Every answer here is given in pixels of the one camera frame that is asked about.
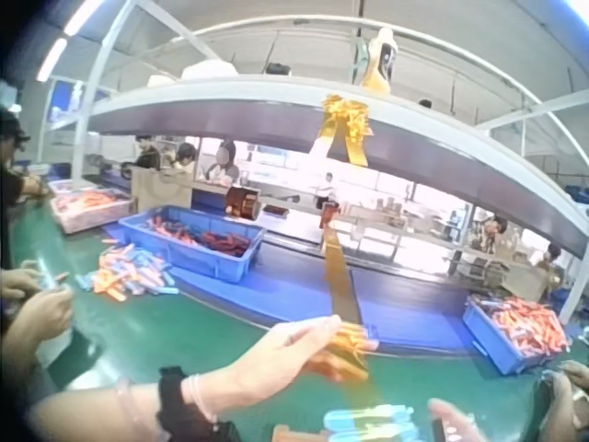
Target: gold ribbon bow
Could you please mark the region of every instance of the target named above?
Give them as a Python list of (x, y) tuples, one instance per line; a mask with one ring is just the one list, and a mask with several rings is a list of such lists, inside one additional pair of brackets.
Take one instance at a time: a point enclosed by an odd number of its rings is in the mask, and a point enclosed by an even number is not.
[(348, 158), (356, 166), (368, 166), (364, 148), (364, 137), (373, 132), (368, 125), (368, 106), (360, 101), (343, 99), (331, 94), (323, 101), (325, 116), (319, 131), (319, 137), (326, 139), (329, 146), (339, 130), (345, 131), (345, 143)]

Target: face mask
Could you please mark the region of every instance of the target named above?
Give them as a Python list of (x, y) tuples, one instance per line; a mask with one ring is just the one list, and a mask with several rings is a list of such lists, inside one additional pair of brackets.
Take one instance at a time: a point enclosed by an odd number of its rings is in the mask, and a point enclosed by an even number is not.
[(219, 147), (215, 156), (217, 164), (224, 166), (229, 162), (229, 152), (224, 147)]

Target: white ceiling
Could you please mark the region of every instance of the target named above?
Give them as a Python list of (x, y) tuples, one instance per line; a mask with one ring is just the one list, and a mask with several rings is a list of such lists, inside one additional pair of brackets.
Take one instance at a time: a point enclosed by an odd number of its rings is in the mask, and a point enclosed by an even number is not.
[[(30, 33), (27, 67), (33, 71), (81, 0), (60, 0)], [(161, 0), (158, 2), (189, 29), (242, 18), (281, 14), (329, 14), (358, 17), (361, 0)], [(87, 78), (100, 41), (122, 0), (108, 0), (73, 38), (55, 73)], [(364, 0), (364, 17), (415, 29), (449, 41), (486, 59), (527, 86), (543, 100), (589, 88), (589, 28), (564, 0)], [(261, 72), (270, 61), (289, 64), (294, 75), (348, 82), (352, 76), (357, 29), (292, 24), (217, 32), (203, 37), (222, 58), (242, 73)], [(363, 37), (374, 35), (366, 29)], [(127, 90), (146, 83), (152, 69), (127, 64), (137, 55), (175, 35), (144, 11), (133, 12), (117, 41), (103, 84)], [(429, 98), (437, 111), (467, 123), (482, 122), (522, 104), (521, 96), (494, 76), (453, 55), (398, 38), (393, 93), (406, 99)], [(202, 57), (187, 43), (148, 57), (151, 64), (179, 76)], [(589, 151), (589, 106), (558, 113)], [(521, 124), (501, 128), (498, 139), (516, 151)], [(526, 152), (547, 172), (587, 173), (573, 146), (547, 117), (528, 125)], [(556, 155), (547, 161), (543, 155)]]

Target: fluorescent light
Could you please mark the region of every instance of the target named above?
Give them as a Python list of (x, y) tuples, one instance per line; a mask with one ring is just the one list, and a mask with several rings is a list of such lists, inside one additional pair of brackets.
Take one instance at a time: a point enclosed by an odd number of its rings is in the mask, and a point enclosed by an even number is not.
[(589, 2), (587, 0), (566, 0), (571, 9), (589, 26)]
[(53, 68), (59, 60), (59, 57), (62, 56), (66, 45), (66, 39), (57, 39), (57, 41), (53, 44), (52, 48), (49, 50), (49, 53), (45, 57), (45, 61), (40, 67), (39, 73), (37, 74), (38, 81), (41, 81), (41, 83), (45, 83), (47, 81), (52, 73)]
[(86, 0), (75, 14), (70, 18), (70, 21), (65, 25), (64, 32), (72, 37), (84, 26), (84, 23), (88, 21), (90, 16), (96, 12), (98, 7), (102, 5), (104, 0)]

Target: overhead shelf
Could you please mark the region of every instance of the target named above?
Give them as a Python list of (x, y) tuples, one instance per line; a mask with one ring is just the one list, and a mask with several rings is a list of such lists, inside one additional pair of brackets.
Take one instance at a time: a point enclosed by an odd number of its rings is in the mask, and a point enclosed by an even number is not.
[[(535, 166), (451, 117), (359, 87), (289, 76), (237, 76), (136, 89), (98, 102), (88, 130), (100, 134), (230, 137), (307, 153), (328, 94), (365, 103), (374, 136), (370, 169), (415, 180), (513, 219), (584, 255), (589, 223)], [(75, 117), (51, 129), (73, 129)], [(342, 146), (329, 156), (346, 161)]]

